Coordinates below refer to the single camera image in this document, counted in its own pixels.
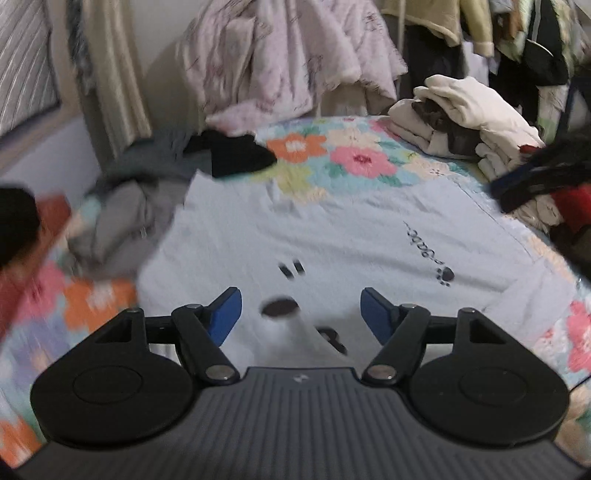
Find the light grey sweatshirt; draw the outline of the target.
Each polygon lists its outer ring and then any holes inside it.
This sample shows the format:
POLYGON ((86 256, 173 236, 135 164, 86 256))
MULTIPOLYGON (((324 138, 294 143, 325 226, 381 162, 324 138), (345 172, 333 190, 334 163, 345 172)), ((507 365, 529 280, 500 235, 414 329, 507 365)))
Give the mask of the light grey sweatshirt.
POLYGON ((521 224, 445 178, 307 203, 271 181, 197 175, 139 273, 139 303, 165 315, 232 286, 242 315, 222 351, 239 370, 363 369, 380 348, 360 311, 367 287, 442 316, 473 307, 526 346, 575 295, 521 224))

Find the white folded clothes pile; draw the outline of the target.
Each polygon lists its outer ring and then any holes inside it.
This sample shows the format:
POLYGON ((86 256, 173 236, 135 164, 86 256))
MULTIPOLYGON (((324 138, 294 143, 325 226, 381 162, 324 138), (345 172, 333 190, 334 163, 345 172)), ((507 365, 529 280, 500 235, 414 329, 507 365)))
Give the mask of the white folded clothes pile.
POLYGON ((475 163, 493 181, 543 148, 538 130, 499 93, 473 77, 429 77, 414 97, 394 104, 389 129, 424 153, 475 163))

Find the black folded clothes on suitcase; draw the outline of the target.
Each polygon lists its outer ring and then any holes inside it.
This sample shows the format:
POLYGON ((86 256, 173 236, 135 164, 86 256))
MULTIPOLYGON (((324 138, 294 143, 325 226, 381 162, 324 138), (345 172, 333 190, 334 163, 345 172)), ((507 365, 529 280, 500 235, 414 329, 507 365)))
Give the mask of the black folded clothes on suitcase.
POLYGON ((37 240, 41 221, 35 198, 24 188, 2 186, 0 208, 0 263, 5 267, 37 240))

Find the red folded garment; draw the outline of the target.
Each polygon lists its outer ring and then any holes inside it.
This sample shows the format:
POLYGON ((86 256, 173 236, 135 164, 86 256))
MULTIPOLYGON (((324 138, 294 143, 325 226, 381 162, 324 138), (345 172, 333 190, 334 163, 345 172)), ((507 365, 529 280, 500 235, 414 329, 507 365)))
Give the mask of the red folded garment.
MULTIPOLYGON (((525 144, 519 148, 519 152, 522 159, 527 161, 538 149, 541 147, 525 144)), ((586 225, 590 226, 590 182, 578 187, 559 190, 549 195, 541 195, 535 199, 542 198, 554 201, 563 221, 573 233, 586 225)))

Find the dark brown folded garment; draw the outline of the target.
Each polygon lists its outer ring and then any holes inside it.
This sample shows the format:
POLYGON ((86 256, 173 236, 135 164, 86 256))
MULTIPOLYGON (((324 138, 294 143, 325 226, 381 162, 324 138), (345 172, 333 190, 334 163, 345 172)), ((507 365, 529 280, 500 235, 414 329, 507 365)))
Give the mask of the dark brown folded garment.
POLYGON ((590 278, 591 240, 590 226, 573 233, 566 223, 550 229, 550 240, 554 247, 586 278, 590 278))

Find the dark hanging jacket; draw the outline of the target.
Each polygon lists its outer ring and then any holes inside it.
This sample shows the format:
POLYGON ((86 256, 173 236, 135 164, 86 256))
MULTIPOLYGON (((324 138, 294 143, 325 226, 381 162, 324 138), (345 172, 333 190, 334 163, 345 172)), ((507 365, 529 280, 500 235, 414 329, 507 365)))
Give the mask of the dark hanging jacket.
POLYGON ((507 77, 535 87, 562 86, 573 70, 577 39, 574 7, 569 1, 491 1, 495 60, 490 84, 507 77))

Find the grey polo shirt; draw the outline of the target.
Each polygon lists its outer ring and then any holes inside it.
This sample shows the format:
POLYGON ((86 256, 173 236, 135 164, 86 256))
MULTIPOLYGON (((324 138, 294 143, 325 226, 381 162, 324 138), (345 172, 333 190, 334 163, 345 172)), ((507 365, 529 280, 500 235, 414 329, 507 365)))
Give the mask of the grey polo shirt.
POLYGON ((67 241, 60 266, 92 281, 134 278, 157 249, 187 189, 186 182, 168 180, 117 187, 96 223, 67 241))

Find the floral bed quilt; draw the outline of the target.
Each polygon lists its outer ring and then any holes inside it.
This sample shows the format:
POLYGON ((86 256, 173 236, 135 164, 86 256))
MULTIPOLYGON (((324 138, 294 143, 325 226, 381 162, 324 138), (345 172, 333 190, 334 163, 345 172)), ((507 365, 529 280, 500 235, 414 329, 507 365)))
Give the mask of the floral bed quilt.
MULTIPOLYGON (((439 178, 484 191, 480 170, 420 152, 394 136, 384 117, 300 120, 260 130, 257 140, 276 154, 276 164, 253 175, 272 180, 283 193, 308 203, 336 194, 411 186, 439 178)), ((19 307, 4 327, 1 345, 1 455, 11 466, 43 444, 29 403, 35 378, 54 360, 136 298, 126 280, 88 282, 59 268, 68 240, 91 227, 100 211, 86 200, 51 229, 51 240, 28 275, 19 307)), ((569 309, 535 344, 535 353, 573 389, 573 404, 558 437, 576 459, 590 459, 590 289, 544 240, 524 236, 527 247, 577 284, 569 309)))

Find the beige hanging hoodie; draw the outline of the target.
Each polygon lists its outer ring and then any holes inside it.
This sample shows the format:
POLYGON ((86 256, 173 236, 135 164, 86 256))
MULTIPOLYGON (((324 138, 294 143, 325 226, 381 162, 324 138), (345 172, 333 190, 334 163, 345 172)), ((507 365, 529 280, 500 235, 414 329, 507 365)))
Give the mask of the beige hanging hoodie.
POLYGON ((475 54, 484 58, 494 56, 492 15, 487 0, 388 0, 382 4, 382 13, 399 17, 404 4, 406 24, 429 29, 446 40, 450 47, 463 43, 462 23, 475 54))

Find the black garment on bed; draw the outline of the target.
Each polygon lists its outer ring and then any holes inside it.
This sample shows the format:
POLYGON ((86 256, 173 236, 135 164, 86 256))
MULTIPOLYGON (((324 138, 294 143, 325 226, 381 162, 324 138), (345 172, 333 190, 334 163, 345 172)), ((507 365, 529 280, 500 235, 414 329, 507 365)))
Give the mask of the black garment on bed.
POLYGON ((230 137, 211 129, 191 135, 182 154, 214 178, 256 173, 277 163, 276 154, 257 143, 252 134, 230 137))

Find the dark grey garment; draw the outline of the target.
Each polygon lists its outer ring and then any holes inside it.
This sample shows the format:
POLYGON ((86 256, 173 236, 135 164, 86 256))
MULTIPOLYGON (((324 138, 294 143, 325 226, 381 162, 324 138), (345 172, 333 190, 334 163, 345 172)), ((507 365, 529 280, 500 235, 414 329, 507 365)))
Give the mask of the dark grey garment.
POLYGON ((88 194, 106 196, 119 185, 130 181, 190 182, 197 171, 211 175, 211 151, 185 151, 192 137, 192 132, 162 130, 151 138, 135 142, 106 168, 88 194))

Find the pink red suitcase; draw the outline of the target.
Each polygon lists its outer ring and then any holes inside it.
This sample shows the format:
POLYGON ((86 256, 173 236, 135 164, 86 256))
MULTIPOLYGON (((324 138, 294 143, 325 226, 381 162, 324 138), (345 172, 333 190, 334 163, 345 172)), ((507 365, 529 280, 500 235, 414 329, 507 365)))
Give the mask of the pink red suitcase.
POLYGON ((71 216, 71 207, 63 194, 38 200, 37 210, 40 216, 37 239, 1 268, 1 337, 14 323, 25 289, 71 216))

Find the pink floral blanket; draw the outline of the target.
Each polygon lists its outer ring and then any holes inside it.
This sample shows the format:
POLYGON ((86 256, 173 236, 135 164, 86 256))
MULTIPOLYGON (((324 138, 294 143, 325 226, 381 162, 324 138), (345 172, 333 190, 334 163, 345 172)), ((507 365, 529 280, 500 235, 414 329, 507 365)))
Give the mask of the pink floral blanket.
POLYGON ((378 114, 408 71, 372 1, 208 1, 177 44, 204 123, 242 134, 318 113, 378 114))

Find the silver quilted window cover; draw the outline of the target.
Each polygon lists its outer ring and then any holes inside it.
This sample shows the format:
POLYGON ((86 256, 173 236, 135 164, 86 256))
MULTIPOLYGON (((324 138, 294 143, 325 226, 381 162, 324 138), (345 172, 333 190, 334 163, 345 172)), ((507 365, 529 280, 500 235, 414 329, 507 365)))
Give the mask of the silver quilted window cover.
POLYGON ((1 3, 1 135, 60 105, 46 3, 1 3))

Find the beige curtain right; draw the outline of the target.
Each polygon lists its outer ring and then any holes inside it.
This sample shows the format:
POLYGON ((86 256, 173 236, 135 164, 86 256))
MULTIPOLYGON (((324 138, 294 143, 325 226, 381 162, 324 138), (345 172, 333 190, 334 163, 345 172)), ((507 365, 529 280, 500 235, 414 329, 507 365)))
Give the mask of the beige curtain right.
POLYGON ((127 1, 68 1, 68 46, 83 95, 95 95, 111 151, 152 135, 127 1))

